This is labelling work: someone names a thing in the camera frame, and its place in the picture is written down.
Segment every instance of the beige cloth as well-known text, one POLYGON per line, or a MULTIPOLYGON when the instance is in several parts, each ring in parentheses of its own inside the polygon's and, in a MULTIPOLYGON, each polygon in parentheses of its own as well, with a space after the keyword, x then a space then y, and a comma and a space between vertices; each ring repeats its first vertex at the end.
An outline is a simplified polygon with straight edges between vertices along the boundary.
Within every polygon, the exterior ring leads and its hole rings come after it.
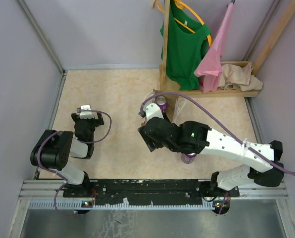
POLYGON ((252 64, 246 67, 225 64, 222 66, 222 75, 219 81, 219 87, 225 90, 240 89, 242 91, 261 90, 263 83, 251 75, 253 70, 252 64))

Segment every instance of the clothes hanger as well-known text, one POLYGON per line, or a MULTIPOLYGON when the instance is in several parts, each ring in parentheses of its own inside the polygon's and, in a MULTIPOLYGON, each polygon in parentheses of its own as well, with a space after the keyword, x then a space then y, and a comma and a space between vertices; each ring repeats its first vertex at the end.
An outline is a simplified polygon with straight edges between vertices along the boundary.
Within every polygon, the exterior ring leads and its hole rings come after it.
MULTIPOLYGON (((173 0, 173 1, 175 2, 175 5, 176 5, 179 9, 183 10, 184 8, 187 8, 192 14, 195 15, 195 17, 199 20, 199 22, 201 23, 201 25, 204 25, 204 24, 205 24, 205 23, 203 22, 203 20, 200 18, 200 16, 199 16, 194 10, 192 10, 188 5, 186 5, 185 3, 183 3, 181 0, 173 0)), ((154 0, 152 8, 155 7, 156 2, 158 3, 158 4, 157 4, 157 8, 158 8, 158 10, 161 11, 162 13, 165 13, 165 11, 164 11, 164 9, 163 9, 163 6, 162 6, 162 4, 161 4, 161 2, 160 2, 160 0, 154 0)), ((175 20, 178 24, 180 24, 180 25, 182 25, 183 27, 185 27, 186 29, 188 29, 190 32, 195 33, 194 30, 192 30, 190 27, 188 27, 188 26, 186 26, 185 24, 183 24, 181 21, 177 20, 176 18, 174 18, 174 20, 175 20)), ((211 46, 211 45, 212 45, 212 38, 211 38, 211 35, 210 35, 210 34, 207 36, 207 39, 208 39, 209 46, 211 46)))

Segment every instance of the wooden post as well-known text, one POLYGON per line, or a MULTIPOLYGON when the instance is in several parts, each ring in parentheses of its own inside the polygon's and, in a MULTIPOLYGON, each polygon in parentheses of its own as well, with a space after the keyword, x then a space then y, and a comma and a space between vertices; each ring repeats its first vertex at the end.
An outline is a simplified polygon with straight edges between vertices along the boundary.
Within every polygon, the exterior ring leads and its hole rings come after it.
POLYGON ((261 50, 260 54, 258 55, 256 61, 253 64, 253 75, 256 75, 260 70, 263 62, 266 60, 272 48, 274 47, 275 43, 277 42, 278 38, 280 37, 281 33, 285 29, 286 25, 290 21, 291 17, 295 13, 295 0, 290 0, 287 7, 285 8, 281 18, 277 22, 274 30, 272 31, 271 35, 267 39, 263 49, 261 50))
POLYGON ((170 1, 165 0, 165 14, 164 14, 164 31, 163 31, 163 65, 162 73, 160 75, 160 89, 163 90, 166 80, 166 63, 167 63, 167 40, 168 40, 168 24, 169 24, 169 11, 170 1))

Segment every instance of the floor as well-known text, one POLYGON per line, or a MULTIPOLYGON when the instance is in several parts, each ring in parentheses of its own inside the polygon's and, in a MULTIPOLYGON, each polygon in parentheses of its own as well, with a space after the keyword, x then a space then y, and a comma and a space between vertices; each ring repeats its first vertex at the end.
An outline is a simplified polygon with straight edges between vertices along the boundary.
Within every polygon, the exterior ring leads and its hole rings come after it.
MULTIPOLYGON (((53 129, 74 131, 71 113, 77 107, 90 104, 112 117, 108 137, 95 144, 90 160, 71 158, 91 178, 115 179, 208 179, 211 173, 227 170, 239 164, 217 156, 197 156, 192 164, 181 161, 180 154, 166 148, 149 152, 137 129, 143 122, 138 115, 145 97, 158 88, 158 69, 83 70, 69 71, 61 95, 53 129)), ((199 98, 201 105, 216 116, 240 139, 255 142, 255 135, 244 98, 199 98)), ((96 129, 95 139, 107 131, 105 125, 96 129)), ((221 130, 215 122, 187 102, 177 123, 194 120, 221 130)), ((55 178, 41 171, 40 178, 55 178)))
POLYGON ((237 200, 230 206, 221 216, 199 210, 94 210, 67 218, 55 210, 28 210, 21 238, 286 237, 275 201, 237 200))

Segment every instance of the wooden rack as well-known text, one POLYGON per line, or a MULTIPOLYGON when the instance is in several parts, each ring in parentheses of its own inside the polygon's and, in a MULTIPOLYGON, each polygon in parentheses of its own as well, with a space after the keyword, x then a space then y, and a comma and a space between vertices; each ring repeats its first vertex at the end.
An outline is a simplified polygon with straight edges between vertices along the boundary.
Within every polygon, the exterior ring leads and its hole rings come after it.
MULTIPOLYGON (((170 12, 170 1, 165 0, 165 14, 164 14, 164 42, 163 42, 163 62, 160 64, 160 90, 154 90, 155 92, 166 92, 166 91, 174 91, 180 92, 185 95, 199 98, 199 97, 256 97, 259 94, 259 90, 250 90, 250 91, 241 91, 241 90, 222 90, 218 89, 214 92, 203 93, 200 90, 192 90, 192 91, 180 91, 180 86, 178 83, 171 81, 166 76, 166 63, 167 63, 167 42, 168 42, 168 25, 169 25, 169 12, 170 12)), ((263 62, 266 60, 268 55, 270 54, 273 46, 277 42, 279 36, 285 29, 286 25, 288 24, 291 17, 294 15, 295 12, 295 0, 290 0, 287 4, 284 12, 282 13, 281 18, 277 22, 276 26, 274 27, 271 35, 269 36, 268 40, 266 41, 264 47, 262 48, 260 54, 258 55, 256 61, 253 63, 253 75, 256 75, 263 65, 263 62)), ((222 62, 223 64, 233 64, 238 65, 241 67, 245 67, 248 62, 247 61, 240 61, 240 62, 222 62)))

